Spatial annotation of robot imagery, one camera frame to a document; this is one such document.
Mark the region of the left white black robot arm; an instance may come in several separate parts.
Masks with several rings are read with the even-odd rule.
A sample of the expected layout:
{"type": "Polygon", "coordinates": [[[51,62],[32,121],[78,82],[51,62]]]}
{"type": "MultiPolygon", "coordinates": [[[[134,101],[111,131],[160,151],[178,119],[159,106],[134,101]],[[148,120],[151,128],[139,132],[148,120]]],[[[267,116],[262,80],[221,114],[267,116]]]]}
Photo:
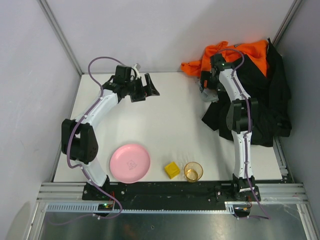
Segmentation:
{"type": "Polygon", "coordinates": [[[126,96],[130,96],[134,103],[160,95],[150,74],[146,73],[144,77],[146,85],[143,85],[139,75],[112,75],[100,85],[100,91],[91,106],[75,119],[66,118],[61,124],[61,151],[66,155],[68,167],[81,168],[87,181],[93,186],[102,187],[108,178],[97,159],[99,145],[95,128],[126,96]]]}

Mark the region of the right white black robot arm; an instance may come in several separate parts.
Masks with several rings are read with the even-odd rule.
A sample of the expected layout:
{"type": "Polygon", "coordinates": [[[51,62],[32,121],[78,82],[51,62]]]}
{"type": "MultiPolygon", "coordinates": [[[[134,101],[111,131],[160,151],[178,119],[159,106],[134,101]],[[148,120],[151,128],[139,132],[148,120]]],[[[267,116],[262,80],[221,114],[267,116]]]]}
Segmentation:
{"type": "Polygon", "coordinates": [[[254,121],[258,117],[258,100],[244,89],[237,75],[237,67],[226,62],[222,52],[210,57],[212,86],[223,90],[230,99],[225,121],[231,131],[235,151],[232,180],[215,186],[218,202],[258,201],[259,189],[255,187],[255,177],[251,161],[251,142],[254,121]]]}

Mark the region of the black cloth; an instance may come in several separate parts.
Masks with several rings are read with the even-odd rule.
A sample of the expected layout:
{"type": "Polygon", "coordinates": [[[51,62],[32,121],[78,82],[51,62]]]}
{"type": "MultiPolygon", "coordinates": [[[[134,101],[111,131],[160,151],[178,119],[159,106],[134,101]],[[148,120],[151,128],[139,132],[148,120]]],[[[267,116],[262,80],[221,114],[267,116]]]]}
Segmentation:
{"type": "Polygon", "coordinates": [[[244,56],[234,53],[231,62],[246,92],[258,101],[258,116],[253,121],[251,143],[273,146],[274,137],[289,137],[292,124],[288,115],[290,88],[282,56],[271,40],[237,46],[244,56]]]}

